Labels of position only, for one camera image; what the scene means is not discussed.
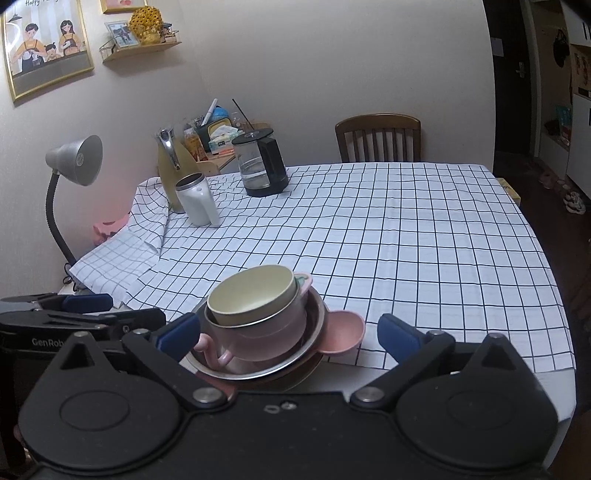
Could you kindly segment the pink bear-shaped plate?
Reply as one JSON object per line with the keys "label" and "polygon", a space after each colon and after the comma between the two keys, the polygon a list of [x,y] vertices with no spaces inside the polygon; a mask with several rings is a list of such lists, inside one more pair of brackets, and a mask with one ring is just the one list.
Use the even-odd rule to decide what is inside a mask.
{"label": "pink bear-shaped plate", "polygon": [[325,356],[335,356],[351,352],[358,347],[365,335],[365,321],[352,312],[328,312],[325,335],[318,344],[318,353],[294,368],[287,375],[271,378],[269,381],[256,383],[222,382],[222,389],[232,396],[235,391],[286,392],[300,385],[314,373]]}

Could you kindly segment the pink steel-lined handled bowl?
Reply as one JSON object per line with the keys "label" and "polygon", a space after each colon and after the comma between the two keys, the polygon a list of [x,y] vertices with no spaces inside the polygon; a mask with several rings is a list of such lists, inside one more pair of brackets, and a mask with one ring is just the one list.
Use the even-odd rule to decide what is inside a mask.
{"label": "pink steel-lined handled bowl", "polygon": [[236,326],[222,326],[213,312],[204,306],[205,325],[211,333],[201,333],[193,350],[204,355],[211,370],[222,370],[232,359],[249,362],[269,361],[286,354],[304,336],[307,327],[308,290],[312,278],[307,273],[294,274],[293,298],[273,315]]}

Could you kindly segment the cream round bowl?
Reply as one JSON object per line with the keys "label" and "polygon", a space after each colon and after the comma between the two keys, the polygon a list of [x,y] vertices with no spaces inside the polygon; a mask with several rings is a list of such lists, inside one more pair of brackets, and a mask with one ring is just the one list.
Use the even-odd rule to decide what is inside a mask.
{"label": "cream round bowl", "polygon": [[293,271],[280,265],[261,265],[224,279],[209,294],[207,307],[217,324],[238,326],[276,314],[296,294]]}

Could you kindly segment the large stainless steel bowl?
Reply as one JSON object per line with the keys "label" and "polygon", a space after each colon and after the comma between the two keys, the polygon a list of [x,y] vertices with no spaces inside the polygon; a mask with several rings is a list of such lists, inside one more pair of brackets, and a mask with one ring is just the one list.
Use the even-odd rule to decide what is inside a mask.
{"label": "large stainless steel bowl", "polygon": [[186,355],[182,364],[192,367],[197,373],[230,383],[256,383],[287,375],[291,370],[300,367],[318,353],[318,344],[325,335],[327,307],[322,296],[314,287],[308,290],[305,313],[307,313],[307,325],[305,325],[303,337],[290,351],[280,357],[263,362],[250,362],[235,358],[221,371],[216,371],[207,366],[204,353],[192,350]]}

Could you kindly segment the checkered white tablecloth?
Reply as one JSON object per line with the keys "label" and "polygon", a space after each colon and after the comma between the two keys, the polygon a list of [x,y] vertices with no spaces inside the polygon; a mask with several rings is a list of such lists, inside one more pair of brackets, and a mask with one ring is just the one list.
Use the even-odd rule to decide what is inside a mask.
{"label": "checkered white tablecloth", "polygon": [[161,182],[136,190],[126,226],[73,276],[132,309],[168,319],[226,277],[280,264],[311,274],[325,305],[366,320],[346,363],[385,369],[377,321],[391,313],[465,341],[506,335],[537,372],[571,369],[556,280],[534,231],[481,165],[367,163],[290,168],[283,193],[252,198],[238,174],[212,177],[218,227],[168,209]]}

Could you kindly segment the black glass electric kettle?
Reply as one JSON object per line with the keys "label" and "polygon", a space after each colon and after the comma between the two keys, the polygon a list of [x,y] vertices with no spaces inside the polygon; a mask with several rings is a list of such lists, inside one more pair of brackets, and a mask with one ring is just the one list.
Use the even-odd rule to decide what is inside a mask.
{"label": "black glass electric kettle", "polygon": [[287,169],[272,128],[243,133],[232,140],[232,145],[246,194],[260,198],[287,188]]}

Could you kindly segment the wooden desk organizer box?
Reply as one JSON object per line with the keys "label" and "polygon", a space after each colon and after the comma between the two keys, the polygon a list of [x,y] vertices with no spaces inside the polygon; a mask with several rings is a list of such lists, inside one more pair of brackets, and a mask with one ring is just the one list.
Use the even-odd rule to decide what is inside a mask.
{"label": "wooden desk organizer box", "polygon": [[205,176],[221,174],[235,167],[235,146],[232,141],[242,133],[270,127],[266,122],[249,123],[242,110],[228,114],[214,98],[207,112],[181,122],[181,144],[197,163],[197,171]]}

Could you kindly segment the pair of shoes on floor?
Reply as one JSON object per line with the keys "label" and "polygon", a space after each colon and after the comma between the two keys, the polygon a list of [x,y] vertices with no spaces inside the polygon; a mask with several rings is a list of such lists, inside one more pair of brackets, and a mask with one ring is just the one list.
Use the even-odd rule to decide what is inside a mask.
{"label": "pair of shoes on floor", "polygon": [[565,204],[566,210],[569,213],[576,215],[584,215],[586,213],[585,203],[579,193],[576,191],[567,193],[563,198],[563,202]]}

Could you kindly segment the wooden chair at far end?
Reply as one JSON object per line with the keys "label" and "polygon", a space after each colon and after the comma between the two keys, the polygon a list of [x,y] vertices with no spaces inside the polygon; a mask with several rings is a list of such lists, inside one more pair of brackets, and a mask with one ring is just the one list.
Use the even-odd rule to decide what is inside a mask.
{"label": "wooden chair at far end", "polygon": [[335,125],[342,163],[420,162],[422,125],[404,114],[353,116]]}

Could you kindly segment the framed family cartoon poster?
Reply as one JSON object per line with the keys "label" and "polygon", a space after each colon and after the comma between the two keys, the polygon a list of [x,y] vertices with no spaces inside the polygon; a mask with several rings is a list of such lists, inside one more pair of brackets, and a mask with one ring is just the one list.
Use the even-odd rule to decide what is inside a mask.
{"label": "framed family cartoon poster", "polygon": [[15,102],[94,69],[79,1],[13,2],[1,15],[1,46]]}

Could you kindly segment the yellow flower ornament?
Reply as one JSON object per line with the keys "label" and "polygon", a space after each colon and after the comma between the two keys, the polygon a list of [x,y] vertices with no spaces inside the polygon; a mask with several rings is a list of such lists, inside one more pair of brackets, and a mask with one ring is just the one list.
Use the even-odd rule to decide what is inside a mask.
{"label": "yellow flower ornament", "polygon": [[143,6],[132,13],[128,26],[142,45],[157,44],[161,41],[162,16],[152,6]]}

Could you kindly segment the wooden wall shelf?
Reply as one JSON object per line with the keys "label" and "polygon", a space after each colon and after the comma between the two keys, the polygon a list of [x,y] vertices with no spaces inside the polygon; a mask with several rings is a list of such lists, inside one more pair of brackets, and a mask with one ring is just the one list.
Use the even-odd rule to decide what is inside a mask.
{"label": "wooden wall shelf", "polygon": [[99,48],[99,53],[101,55],[102,63],[107,63],[127,57],[163,52],[180,44],[181,41],[173,41],[120,48],[113,41],[107,41]]}

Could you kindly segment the small photo frame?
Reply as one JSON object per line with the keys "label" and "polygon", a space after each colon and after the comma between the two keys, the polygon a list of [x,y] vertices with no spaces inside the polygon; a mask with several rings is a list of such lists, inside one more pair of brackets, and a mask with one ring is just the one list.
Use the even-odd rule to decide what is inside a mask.
{"label": "small photo frame", "polygon": [[105,27],[112,39],[113,46],[116,49],[137,47],[139,40],[132,33],[127,21],[111,21],[105,24]]}

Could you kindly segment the white cabinet wall unit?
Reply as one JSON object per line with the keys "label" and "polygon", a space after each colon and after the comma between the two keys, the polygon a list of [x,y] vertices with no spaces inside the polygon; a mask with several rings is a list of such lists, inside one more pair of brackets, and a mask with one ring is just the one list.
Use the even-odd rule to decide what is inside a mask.
{"label": "white cabinet wall unit", "polygon": [[534,155],[590,194],[590,3],[522,4],[535,91]]}

